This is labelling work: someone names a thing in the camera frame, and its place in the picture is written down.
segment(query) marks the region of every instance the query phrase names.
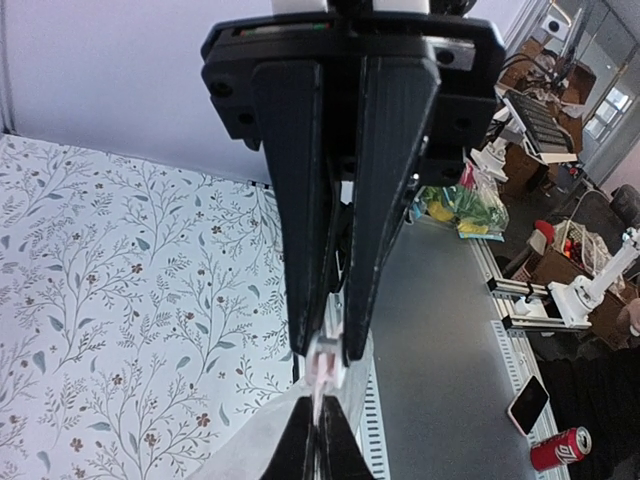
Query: cable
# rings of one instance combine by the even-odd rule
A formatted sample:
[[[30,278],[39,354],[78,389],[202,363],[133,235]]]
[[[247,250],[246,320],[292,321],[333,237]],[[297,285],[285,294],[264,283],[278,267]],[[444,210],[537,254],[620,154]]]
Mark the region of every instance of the cable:
[[[491,120],[491,123],[489,124],[489,128],[487,129],[486,136],[491,136],[491,135],[495,134],[501,127],[504,127],[506,125],[507,125],[507,122],[500,122],[498,120]]]
[[[587,195],[591,195],[592,193],[599,194],[599,195],[603,196],[608,202],[611,202],[611,198],[609,198],[609,196],[606,195],[604,192],[602,192],[600,190],[597,190],[595,188],[592,189],[592,190],[587,190],[586,192],[584,192],[582,194],[582,197],[580,197],[580,200],[578,201],[578,204],[576,205],[576,208],[573,209],[573,213],[569,217],[569,221],[570,222],[573,221],[573,217],[575,217],[576,214],[578,213],[578,209],[580,208],[580,205],[582,205],[582,201],[586,198]]]
[[[513,60],[516,60],[518,58],[531,58],[529,55],[527,55],[526,53],[522,53],[522,52],[518,52],[518,53],[514,53],[513,55],[511,55],[510,57],[508,57],[507,59],[505,59],[504,63],[505,65]]]
[[[575,154],[576,153],[576,145],[575,145],[575,142],[573,141],[573,137],[571,136],[569,131],[566,128],[564,128],[562,125],[560,125],[558,122],[556,122],[556,128],[558,130],[560,130],[560,132],[564,136],[564,141],[567,143],[567,147],[569,148],[569,153],[574,153]]]
[[[507,64],[503,65],[502,70],[500,71],[500,73],[503,73],[506,70],[508,70],[509,68],[513,67],[514,65],[517,65],[518,63],[522,63],[522,62],[531,62],[531,63],[533,63],[536,67],[538,67],[538,69],[542,70],[542,73],[544,73],[545,76],[547,76],[550,79],[553,78],[553,73],[552,72],[547,70],[540,63],[536,62],[533,58],[530,58],[530,57],[519,58],[517,60],[512,61],[511,63],[507,63]]]
[[[529,93],[534,93],[533,89],[542,89],[544,91],[549,91],[551,89],[551,82],[547,80],[532,80],[527,82],[525,89],[523,90],[523,95],[528,95]]]

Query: red soda can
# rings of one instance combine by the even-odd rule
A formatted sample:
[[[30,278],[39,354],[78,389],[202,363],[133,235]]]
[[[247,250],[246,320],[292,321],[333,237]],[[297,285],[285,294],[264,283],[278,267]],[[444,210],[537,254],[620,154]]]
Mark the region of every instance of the red soda can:
[[[572,428],[531,447],[531,463],[539,472],[569,465],[591,452],[591,435],[586,428]]]

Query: yellow object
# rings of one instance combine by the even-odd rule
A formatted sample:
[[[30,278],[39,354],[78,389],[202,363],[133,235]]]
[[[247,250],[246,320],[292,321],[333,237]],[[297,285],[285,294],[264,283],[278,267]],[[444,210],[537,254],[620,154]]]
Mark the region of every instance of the yellow object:
[[[460,233],[472,233],[475,235],[486,235],[489,233],[489,227],[486,225],[476,225],[469,220],[460,220],[458,224],[458,231]]]
[[[440,202],[431,202],[427,205],[429,215],[438,220],[439,222],[448,223],[453,220],[453,212],[444,208]]]

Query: desk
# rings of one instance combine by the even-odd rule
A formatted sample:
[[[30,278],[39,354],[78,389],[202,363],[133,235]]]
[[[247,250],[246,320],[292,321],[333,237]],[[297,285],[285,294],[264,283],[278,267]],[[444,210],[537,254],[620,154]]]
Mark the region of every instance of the desk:
[[[372,331],[393,479],[568,478],[533,470],[505,414],[513,387],[490,322],[503,315],[482,255],[482,244],[418,222],[402,229],[385,266]]]

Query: floral patterned surface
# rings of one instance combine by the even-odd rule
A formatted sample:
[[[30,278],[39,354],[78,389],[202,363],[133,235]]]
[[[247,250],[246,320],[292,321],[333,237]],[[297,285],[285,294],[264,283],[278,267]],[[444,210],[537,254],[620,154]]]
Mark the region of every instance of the floral patterned surface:
[[[291,382],[269,190],[0,140],[0,479],[183,478]]]

